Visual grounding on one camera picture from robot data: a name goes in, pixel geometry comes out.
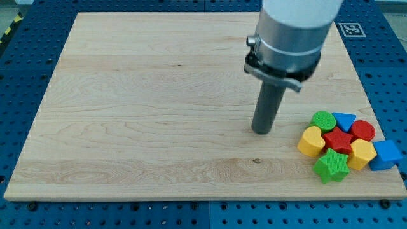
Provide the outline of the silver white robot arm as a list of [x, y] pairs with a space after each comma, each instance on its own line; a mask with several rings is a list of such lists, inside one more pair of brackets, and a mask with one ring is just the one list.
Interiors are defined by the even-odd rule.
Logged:
[[264, 0], [244, 71], [299, 92], [314, 73], [342, 0]]

